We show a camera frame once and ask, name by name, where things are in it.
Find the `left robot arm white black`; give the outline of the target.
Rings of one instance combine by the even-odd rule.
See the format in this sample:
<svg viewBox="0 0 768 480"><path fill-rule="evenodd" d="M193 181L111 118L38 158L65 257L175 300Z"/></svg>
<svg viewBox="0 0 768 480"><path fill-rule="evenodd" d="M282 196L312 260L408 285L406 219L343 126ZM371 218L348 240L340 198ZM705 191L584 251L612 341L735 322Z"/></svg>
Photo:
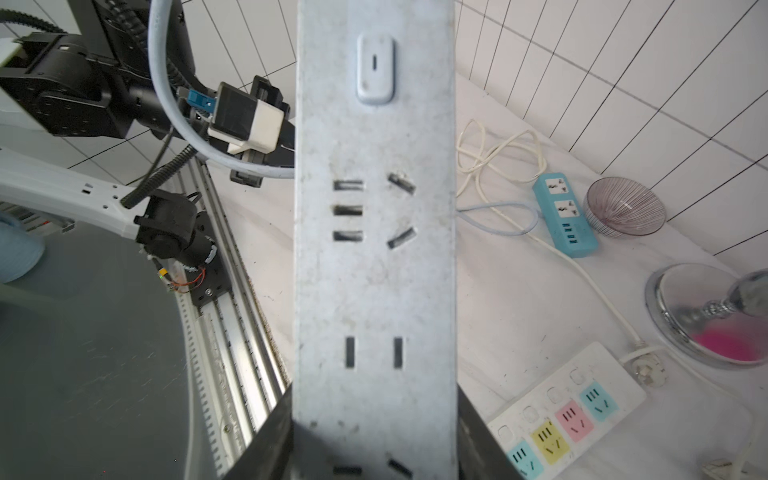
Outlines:
<svg viewBox="0 0 768 480"><path fill-rule="evenodd" d="M1 69L1 90L52 142L47 154L81 173L134 184L147 213L132 218L138 240L159 258L204 266L213 243L189 201L160 192L160 160L180 141L157 101L147 63L146 1L5 1L1 34L21 48ZM293 83L293 1L175 1L168 27L173 88L220 83Z"/></svg>

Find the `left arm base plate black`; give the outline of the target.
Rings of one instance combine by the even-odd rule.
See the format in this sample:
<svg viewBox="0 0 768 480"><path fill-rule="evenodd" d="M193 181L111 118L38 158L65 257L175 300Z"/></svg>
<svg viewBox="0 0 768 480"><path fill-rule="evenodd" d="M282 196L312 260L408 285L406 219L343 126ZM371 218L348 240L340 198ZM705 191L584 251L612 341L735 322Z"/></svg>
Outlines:
<svg viewBox="0 0 768 480"><path fill-rule="evenodd" d="M182 290L191 295L194 306L203 307L231 291L231 279L207 212L197 213L191 243L175 260L184 270Z"/></svg>

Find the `grey power strip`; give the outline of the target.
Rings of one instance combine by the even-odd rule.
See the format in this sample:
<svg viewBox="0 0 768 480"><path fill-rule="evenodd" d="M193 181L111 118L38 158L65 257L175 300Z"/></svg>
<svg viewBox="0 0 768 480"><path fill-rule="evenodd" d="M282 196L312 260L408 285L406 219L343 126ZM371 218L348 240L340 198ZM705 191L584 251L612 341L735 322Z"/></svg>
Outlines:
<svg viewBox="0 0 768 480"><path fill-rule="evenodd" d="M455 5L298 7L295 479L454 479Z"/></svg>

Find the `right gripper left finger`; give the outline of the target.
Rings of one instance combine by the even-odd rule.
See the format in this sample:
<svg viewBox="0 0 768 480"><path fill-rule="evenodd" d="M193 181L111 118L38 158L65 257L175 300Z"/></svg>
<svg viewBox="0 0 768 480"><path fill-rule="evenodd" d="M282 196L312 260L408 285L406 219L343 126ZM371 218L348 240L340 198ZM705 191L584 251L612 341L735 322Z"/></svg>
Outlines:
<svg viewBox="0 0 768 480"><path fill-rule="evenodd" d="M252 442L224 475L224 480L290 478L294 422L289 385Z"/></svg>

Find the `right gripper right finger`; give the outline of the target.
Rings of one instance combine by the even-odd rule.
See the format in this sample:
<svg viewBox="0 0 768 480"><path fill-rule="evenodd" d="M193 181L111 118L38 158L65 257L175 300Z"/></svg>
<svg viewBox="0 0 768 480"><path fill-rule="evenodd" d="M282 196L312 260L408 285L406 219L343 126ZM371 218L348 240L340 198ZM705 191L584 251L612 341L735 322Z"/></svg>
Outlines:
<svg viewBox="0 0 768 480"><path fill-rule="evenodd" d="M457 457L461 480L522 478L461 387L458 387Z"/></svg>

